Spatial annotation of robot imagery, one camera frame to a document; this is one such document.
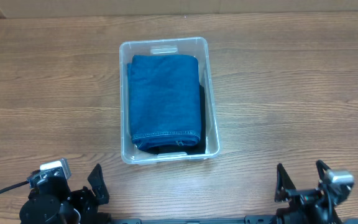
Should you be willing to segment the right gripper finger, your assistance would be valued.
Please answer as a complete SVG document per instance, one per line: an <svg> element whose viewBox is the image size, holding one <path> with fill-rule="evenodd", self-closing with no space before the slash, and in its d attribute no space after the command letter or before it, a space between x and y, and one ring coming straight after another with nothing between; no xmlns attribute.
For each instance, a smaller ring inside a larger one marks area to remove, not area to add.
<svg viewBox="0 0 358 224"><path fill-rule="evenodd" d="M331 173L330 167L325 164L322 160L316 161L316 168L319 175L319 184L320 185L328 185L331 183L329 179L329 175Z"/></svg>
<svg viewBox="0 0 358 224"><path fill-rule="evenodd" d="M296 187L291 181L290 176L285 170L282 163L277 165L277 184L275 190L276 202L288 201L292 198L292 195L296 192Z"/></svg>

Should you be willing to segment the small black garment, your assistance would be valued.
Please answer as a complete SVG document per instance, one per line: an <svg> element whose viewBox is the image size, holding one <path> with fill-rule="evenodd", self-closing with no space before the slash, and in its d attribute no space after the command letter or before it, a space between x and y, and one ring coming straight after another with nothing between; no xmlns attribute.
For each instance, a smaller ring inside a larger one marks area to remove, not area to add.
<svg viewBox="0 0 358 224"><path fill-rule="evenodd" d="M174 152L185 152L188 156L195 154L204 154L206 149L206 116L205 116L205 91L204 87L199 85L200 89L200 122L201 122L201 139L194 146L165 145L155 146L147 150L151 154L165 154Z"/></svg>

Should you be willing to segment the blue denim jeans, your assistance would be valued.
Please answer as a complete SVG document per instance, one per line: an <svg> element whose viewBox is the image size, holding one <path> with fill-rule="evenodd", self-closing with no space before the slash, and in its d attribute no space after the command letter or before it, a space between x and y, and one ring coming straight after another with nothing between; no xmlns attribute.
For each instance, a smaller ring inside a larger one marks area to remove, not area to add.
<svg viewBox="0 0 358 224"><path fill-rule="evenodd" d="M135 55L127 66L132 143L144 152L188 149L202 137L198 59Z"/></svg>

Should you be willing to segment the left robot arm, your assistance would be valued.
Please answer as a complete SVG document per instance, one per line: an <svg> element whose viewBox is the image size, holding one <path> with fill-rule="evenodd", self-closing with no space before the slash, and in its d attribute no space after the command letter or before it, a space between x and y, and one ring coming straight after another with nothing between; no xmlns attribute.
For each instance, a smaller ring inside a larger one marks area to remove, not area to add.
<svg viewBox="0 0 358 224"><path fill-rule="evenodd" d="M71 171L66 159L42 164L27 178L31 191L22 206L21 223L39 224L108 224L111 215L98 211L109 203L100 164L96 164L87 180L90 188L72 191L68 186Z"/></svg>

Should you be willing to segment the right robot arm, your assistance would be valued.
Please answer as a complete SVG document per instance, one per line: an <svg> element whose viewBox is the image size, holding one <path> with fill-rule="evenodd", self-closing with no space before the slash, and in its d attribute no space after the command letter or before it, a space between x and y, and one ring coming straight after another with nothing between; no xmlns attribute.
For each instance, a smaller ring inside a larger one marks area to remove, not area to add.
<svg viewBox="0 0 358 224"><path fill-rule="evenodd" d="M299 190L284 166L277 165L277 185L274 200L288 202L279 208L271 223L280 224L340 224L343 221L335 207L347 200L354 186L354 176L348 170L331 169L322 160L316 161L318 186Z"/></svg>

